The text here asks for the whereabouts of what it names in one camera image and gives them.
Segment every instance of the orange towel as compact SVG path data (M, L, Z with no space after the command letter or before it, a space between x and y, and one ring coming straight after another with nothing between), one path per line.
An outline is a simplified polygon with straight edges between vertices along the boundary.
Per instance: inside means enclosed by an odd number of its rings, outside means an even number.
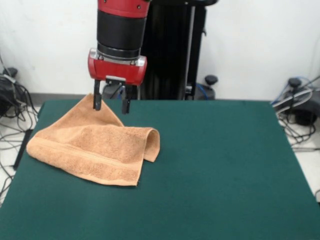
M137 186L144 159L154 162L160 135L153 128L126 127L103 102L92 109L89 94L28 143L30 156L74 176L103 185Z

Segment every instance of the black knob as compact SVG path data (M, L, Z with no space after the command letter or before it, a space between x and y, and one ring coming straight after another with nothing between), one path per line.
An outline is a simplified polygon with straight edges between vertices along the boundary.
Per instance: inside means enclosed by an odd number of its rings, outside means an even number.
M289 86L292 87L293 89L300 87L301 84L302 84L302 82L299 78L290 78L289 79Z
M204 80L209 86L215 85L218 82L218 78L214 75L208 75Z
M10 77L16 77L18 70L14 67L5 68L2 74L9 75Z

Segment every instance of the table surface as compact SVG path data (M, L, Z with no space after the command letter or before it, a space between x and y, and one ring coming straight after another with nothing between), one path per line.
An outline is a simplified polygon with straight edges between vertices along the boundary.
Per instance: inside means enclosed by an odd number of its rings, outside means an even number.
M34 132L75 100L48 101ZM320 240L320 209L267 102L108 105L161 135L138 187L104 186L26 153L0 209L0 237L108 240Z

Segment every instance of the wall baseboard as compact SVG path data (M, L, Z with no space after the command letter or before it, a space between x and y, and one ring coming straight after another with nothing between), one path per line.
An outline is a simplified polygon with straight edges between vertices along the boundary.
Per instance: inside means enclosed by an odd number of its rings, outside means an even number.
M50 93L30 93L33 101L33 105L41 106L48 100L60 100L60 99L83 99L85 95L81 94L50 94Z

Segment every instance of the black stand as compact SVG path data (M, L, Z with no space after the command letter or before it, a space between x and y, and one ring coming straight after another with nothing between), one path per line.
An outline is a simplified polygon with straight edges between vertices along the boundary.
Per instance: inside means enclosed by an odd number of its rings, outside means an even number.
M141 99L184 100L194 97L206 6L216 2L151 2L141 51L148 59Z
M23 138L23 141L22 141L18 156L16 157L15 163L13 165L13 169L15 171L17 171L17 169L19 167L22 155L24 154L24 151L26 149L27 143L29 142L29 138L30 138L30 136L32 134L32 131L33 131L32 129L29 129L29 130L25 131L25 135L24 135L24 138Z

